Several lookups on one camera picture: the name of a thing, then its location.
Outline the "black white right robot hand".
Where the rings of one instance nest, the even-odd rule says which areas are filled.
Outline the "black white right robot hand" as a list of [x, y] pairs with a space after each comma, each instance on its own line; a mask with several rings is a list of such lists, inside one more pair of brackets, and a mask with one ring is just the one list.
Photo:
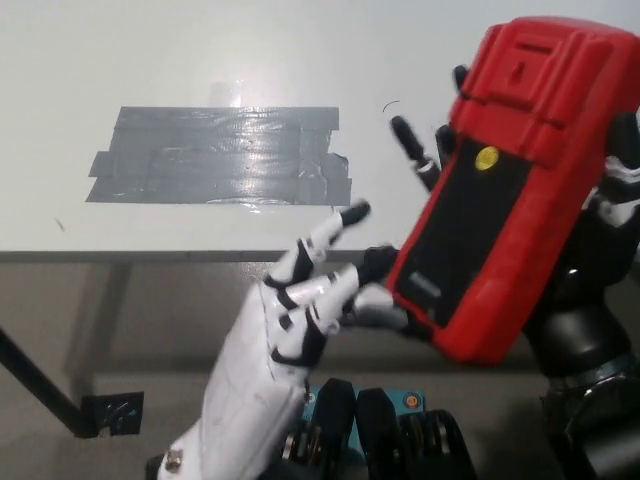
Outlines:
[[388, 282], [416, 337], [445, 356], [494, 365], [525, 335], [544, 375], [578, 376], [626, 355], [627, 334], [605, 304], [631, 266], [639, 202], [628, 163], [639, 152], [631, 111], [608, 119], [588, 192], [577, 171], [553, 171], [460, 134], [436, 133], [425, 155], [408, 122], [392, 130], [430, 197]]

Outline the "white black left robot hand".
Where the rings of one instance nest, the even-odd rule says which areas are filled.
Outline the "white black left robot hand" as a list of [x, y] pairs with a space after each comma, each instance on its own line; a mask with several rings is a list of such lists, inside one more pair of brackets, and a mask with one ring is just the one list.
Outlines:
[[389, 244], [355, 263], [315, 269], [371, 206], [361, 200], [301, 236], [248, 289], [209, 376], [195, 423], [145, 466], [148, 479], [256, 479], [301, 415], [308, 380], [342, 327], [413, 336], [410, 314], [383, 281], [397, 258]]

